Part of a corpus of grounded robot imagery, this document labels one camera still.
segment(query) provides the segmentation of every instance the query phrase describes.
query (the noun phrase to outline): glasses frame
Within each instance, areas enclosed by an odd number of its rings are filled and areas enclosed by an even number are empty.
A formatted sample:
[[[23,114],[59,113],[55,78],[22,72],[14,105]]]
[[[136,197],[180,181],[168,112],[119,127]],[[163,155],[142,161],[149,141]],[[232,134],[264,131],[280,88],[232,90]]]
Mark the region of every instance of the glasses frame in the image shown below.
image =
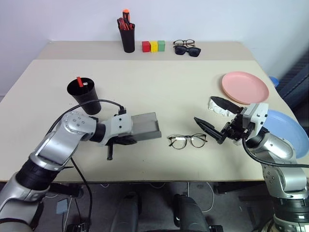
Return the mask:
[[[192,137],[195,137],[196,135],[203,135],[204,136],[204,139],[202,139],[204,141],[204,144],[202,146],[194,146],[193,143],[192,143]],[[185,142],[184,142],[184,146],[182,148],[176,148],[173,146],[173,143],[175,143],[177,140],[175,140],[174,142],[172,141],[172,139],[175,139],[177,137],[182,137],[185,139]],[[173,135],[173,136],[170,136],[168,138],[170,140],[170,145],[169,146],[172,146],[173,148],[177,149],[177,150],[181,150],[181,149],[184,149],[186,146],[187,146],[187,142],[188,142],[188,139],[190,139],[190,143],[193,147],[196,147],[196,148],[201,148],[205,145],[206,142],[208,142],[206,140],[206,135],[205,134],[202,134],[202,133],[196,133],[196,134],[193,134],[193,135],[181,135],[181,134],[176,134],[176,135]]]
[[[185,45],[187,47],[189,47],[189,46],[195,47],[195,41],[191,40],[191,39],[189,39],[189,40],[176,40],[176,41],[173,42],[173,45],[174,45],[174,47],[175,46],[185,46]]]

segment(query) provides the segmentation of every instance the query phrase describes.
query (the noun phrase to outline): green block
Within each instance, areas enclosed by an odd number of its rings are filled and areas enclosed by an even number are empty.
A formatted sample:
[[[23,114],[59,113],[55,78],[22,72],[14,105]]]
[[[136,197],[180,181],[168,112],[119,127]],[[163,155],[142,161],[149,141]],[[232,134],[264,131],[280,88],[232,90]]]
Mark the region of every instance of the green block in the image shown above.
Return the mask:
[[[165,50],[165,41],[164,40],[158,40],[158,51],[164,52]]]

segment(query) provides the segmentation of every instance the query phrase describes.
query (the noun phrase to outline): gray cable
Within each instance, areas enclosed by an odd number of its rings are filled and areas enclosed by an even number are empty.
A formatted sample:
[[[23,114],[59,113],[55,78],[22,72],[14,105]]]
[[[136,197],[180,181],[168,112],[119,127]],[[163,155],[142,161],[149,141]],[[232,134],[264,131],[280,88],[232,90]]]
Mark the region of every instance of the gray cable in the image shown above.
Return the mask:
[[[209,188],[211,189],[211,192],[212,192],[212,203],[211,203],[210,208],[207,209],[207,210],[202,210],[202,213],[209,212],[210,210],[212,210],[213,205],[214,205],[214,192],[213,192],[213,189],[212,189],[211,185],[208,182],[206,182],[206,184],[208,184],[208,186],[209,186]],[[187,182],[187,195],[189,197],[189,182]]]
[[[107,184],[106,186],[104,185],[104,184],[100,184],[103,188],[108,188],[108,186],[110,185],[110,184]]]
[[[67,217],[66,217],[66,220],[64,222],[64,231],[66,231],[66,225],[67,225],[67,221],[68,221],[68,217],[69,217],[69,212],[70,212],[70,208],[71,208],[71,203],[72,203],[72,197],[71,197],[71,200],[70,200],[70,203],[69,203],[69,207],[68,207],[68,211],[67,211]]]
[[[58,196],[58,194],[56,194],[56,195],[54,195],[54,196],[47,196],[47,195],[45,195],[46,198],[55,198],[55,197],[57,197],[57,196]]]
[[[161,185],[160,187],[156,187],[154,186],[152,183],[149,183],[151,187],[153,187],[154,189],[160,189],[160,188],[163,188],[164,185],[165,185],[165,182],[163,183],[163,185]]]

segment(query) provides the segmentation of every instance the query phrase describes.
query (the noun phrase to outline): black cable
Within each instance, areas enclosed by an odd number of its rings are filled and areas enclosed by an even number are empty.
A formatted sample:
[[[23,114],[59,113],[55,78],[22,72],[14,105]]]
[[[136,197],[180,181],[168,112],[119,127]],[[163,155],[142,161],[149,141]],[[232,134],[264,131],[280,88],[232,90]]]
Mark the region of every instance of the black cable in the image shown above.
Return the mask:
[[[271,222],[269,223],[269,225],[267,227],[267,232],[270,232],[273,225],[274,225],[274,219],[272,219]]]
[[[245,149],[245,152],[256,162],[265,164],[265,165],[270,165],[274,167],[287,167],[287,168],[309,168],[309,164],[280,164],[280,163],[273,163],[273,162],[267,162],[259,159],[256,157],[252,152],[248,149],[246,145],[246,138],[242,138],[242,146]]]
[[[79,107],[81,107],[81,106],[83,106],[83,105],[88,104],[88,103],[92,103],[92,102],[107,102],[107,103],[111,103],[111,104],[114,104],[114,105],[119,106],[119,108],[120,108],[121,110],[124,109],[124,107],[123,107],[121,104],[118,104],[118,103],[116,103],[116,102],[114,102],[114,101],[110,101],[110,100],[97,99],[97,100],[86,101],[86,102],[83,102],[83,103],[81,103],[81,104],[79,104],[79,105],[76,105],[76,106],[70,108],[69,110],[67,110],[66,112],[64,112],[62,115],[60,115],[59,118],[57,118],[57,120],[52,124],[52,126],[50,127],[50,129],[48,130],[48,132],[47,132],[46,134],[49,134],[50,132],[53,131],[54,127],[58,124],[58,122],[62,119],[62,117],[63,117],[66,113],[68,113],[68,112],[70,112],[70,111],[72,111],[72,110],[75,110],[75,109],[77,109],[77,108],[79,108]]]
[[[86,232],[89,232],[89,228],[90,228],[90,218],[91,218],[91,211],[92,211],[92,192],[91,189],[88,185],[88,182],[86,181],[85,177],[83,176],[83,174],[81,173],[81,171],[79,170],[79,168],[77,167],[75,161],[73,160],[73,158],[71,158],[71,162],[73,163],[74,167],[76,168],[78,174],[81,176],[81,178],[83,179],[84,184],[87,187],[87,190],[89,192],[89,198],[90,198],[90,203],[89,203],[89,212],[88,212],[88,218],[87,218],[87,229]]]
[[[78,207],[76,198],[74,198],[74,201],[75,201],[76,208],[77,208],[78,215],[79,215],[79,223],[82,223],[82,216],[81,216],[81,212],[79,211],[79,207]]]

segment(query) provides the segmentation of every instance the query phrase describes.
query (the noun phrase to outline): red block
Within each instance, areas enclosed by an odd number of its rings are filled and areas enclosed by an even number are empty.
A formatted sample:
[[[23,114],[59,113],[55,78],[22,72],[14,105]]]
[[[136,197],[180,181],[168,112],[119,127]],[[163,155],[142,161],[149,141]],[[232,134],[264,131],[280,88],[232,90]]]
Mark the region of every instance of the red block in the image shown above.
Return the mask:
[[[143,52],[150,52],[150,43],[149,43],[149,41],[141,42],[141,46],[142,46]]]

